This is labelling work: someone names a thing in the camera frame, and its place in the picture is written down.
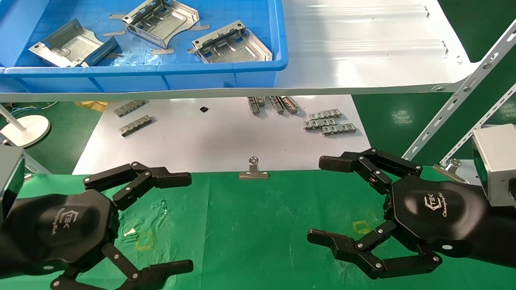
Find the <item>metal clip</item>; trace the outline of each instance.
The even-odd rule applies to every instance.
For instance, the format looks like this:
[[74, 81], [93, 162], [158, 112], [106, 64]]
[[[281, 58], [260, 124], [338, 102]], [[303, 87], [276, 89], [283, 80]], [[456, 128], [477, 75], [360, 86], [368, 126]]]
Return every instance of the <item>metal clip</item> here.
[[342, 116], [342, 113], [338, 109], [332, 109], [309, 114], [308, 116], [310, 117], [310, 120], [319, 120], [326, 118], [340, 118]]
[[285, 105], [285, 108], [287, 109], [290, 114], [297, 113], [297, 110], [299, 107], [297, 104], [291, 99], [291, 97], [284, 95], [281, 97], [281, 101], [283, 101], [283, 105]]
[[258, 171], [258, 157], [253, 156], [249, 158], [249, 172], [240, 172], [238, 178], [240, 180], [265, 180], [269, 179], [269, 173]]
[[285, 110], [283, 108], [283, 103], [281, 102], [281, 98], [279, 96], [270, 96], [269, 100], [270, 100], [270, 103], [272, 104], [272, 106], [274, 107], [274, 109], [276, 109], [276, 112], [280, 115], [283, 114], [283, 112]]
[[249, 108], [251, 109], [251, 112], [253, 113], [253, 115], [258, 115], [258, 113], [260, 112], [260, 108], [258, 107], [259, 103], [258, 103], [256, 97], [248, 96], [247, 101], [249, 102]]

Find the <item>white tabletop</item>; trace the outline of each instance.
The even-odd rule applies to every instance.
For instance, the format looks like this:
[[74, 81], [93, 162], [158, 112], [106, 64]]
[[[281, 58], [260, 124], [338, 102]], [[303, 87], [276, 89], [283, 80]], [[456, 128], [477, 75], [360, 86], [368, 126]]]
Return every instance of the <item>white tabletop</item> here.
[[[340, 156], [344, 151], [370, 147], [350, 95], [294, 96], [300, 112], [279, 115], [266, 102], [254, 116], [247, 98], [151, 100], [118, 118], [113, 110], [126, 101], [109, 103], [91, 135], [73, 174], [94, 174], [138, 161], [146, 166], [165, 166], [171, 172], [245, 171], [251, 156], [269, 170], [317, 169], [322, 155]], [[208, 107], [201, 112], [199, 108]], [[341, 124], [353, 123], [354, 134], [323, 136], [306, 132], [308, 114], [338, 108]], [[149, 115], [157, 121], [128, 137], [118, 129]]]

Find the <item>green mat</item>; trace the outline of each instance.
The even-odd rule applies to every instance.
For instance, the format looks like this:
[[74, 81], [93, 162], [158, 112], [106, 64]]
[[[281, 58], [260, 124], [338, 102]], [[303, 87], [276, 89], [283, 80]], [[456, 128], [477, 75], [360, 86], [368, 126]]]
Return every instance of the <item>green mat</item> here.
[[[431, 169], [423, 177], [444, 178]], [[77, 194], [83, 176], [36, 176], [20, 197]], [[168, 279], [165, 289], [514, 289], [514, 269], [444, 257], [433, 273], [370, 280], [355, 265], [307, 242], [317, 228], [358, 238], [382, 223], [383, 198], [357, 174], [271, 172], [268, 181], [238, 173], [195, 173], [185, 188], [153, 189], [121, 213], [115, 245], [138, 268], [191, 259], [194, 271]], [[111, 196], [115, 190], [106, 192]], [[123, 234], [133, 229], [138, 238]], [[391, 238], [374, 253], [413, 254]], [[0, 280], [1, 290], [50, 289], [54, 273]], [[107, 259], [79, 282], [115, 289], [125, 280]]]

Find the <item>green floor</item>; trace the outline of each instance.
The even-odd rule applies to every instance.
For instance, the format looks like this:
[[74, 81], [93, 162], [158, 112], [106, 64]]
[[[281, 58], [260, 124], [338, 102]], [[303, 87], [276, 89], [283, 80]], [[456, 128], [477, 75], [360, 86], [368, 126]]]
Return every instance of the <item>green floor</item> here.
[[[444, 179], [430, 168], [422, 177]], [[36, 176], [20, 197], [77, 194], [82, 178]], [[191, 186], [152, 189], [122, 212], [115, 246], [140, 269], [191, 259], [194, 271], [169, 278], [165, 290], [514, 289], [512, 268], [444, 255], [431, 274], [371, 280], [355, 265], [334, 260], [328, 248], [307, 242], [310, 228], [360, 238], [383, 222], [384, 198], [358, 174], [280, 171], [267, 181], [240, 181], [236, 172], [195, 173]], [[123, 238], [132, 228], [138, 239]], [[391, 238], [374, 254], [414, 253]], [[58, 275], [2, 279], [0, 289], [49, 289]], [[78, 277], [105, 289], [124, 280], [107, 259]]]
[[[471, 61], [481, 60], [516, 15], [514, 0], [439, 0], [439, 3]], [[515, 64], [516, 49], [513, 49], [414, 161], [432, 165], [444, 157], [516, 82]], [[353, 99], [371, 145], [402, 155], [450, 96], [450, 93], [376, 94], [354, 95]], [[50, 119], [52, 131], [28, 152], [53, 173], [71, 173], [100, 113], [73, 103], [58, 103], [42, 114]], [[507, 101], [489, 123], [516, 123], [516, 98]], [[392, 132], [396, 132], [396, 138], [392, 138]], [[469, 144], [456, 156], [471, 157]]]

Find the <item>yellow tape mark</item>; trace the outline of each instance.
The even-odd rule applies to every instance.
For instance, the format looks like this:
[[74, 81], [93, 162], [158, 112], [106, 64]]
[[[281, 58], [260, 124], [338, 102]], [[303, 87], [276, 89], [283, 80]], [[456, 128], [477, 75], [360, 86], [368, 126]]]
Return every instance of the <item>yellow tape mark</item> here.
[[365, 220], [359, 220], [353, 222], [353, 228], [355, 232], [365, 235], [372, 231], [372, 229], [369, 227], [369, 224]]
[[[146, 241], [146, 244], [145, 245], [140, 245], [140, 240], [142, 240], [143, 242], [143, 239], [142, 238], [147, 238], [147, 241]], [[154, 237], [152, 235], [152, 232], [148, 232], [148, 233], [138, 233], [138, 238], [136, 239], [136, 243], [134, 245], [134, 248], [139, 251], [139, 252], [143, 252], [143, 251], [148, 251], [152, 248], [152, 241], [154, 240]]]

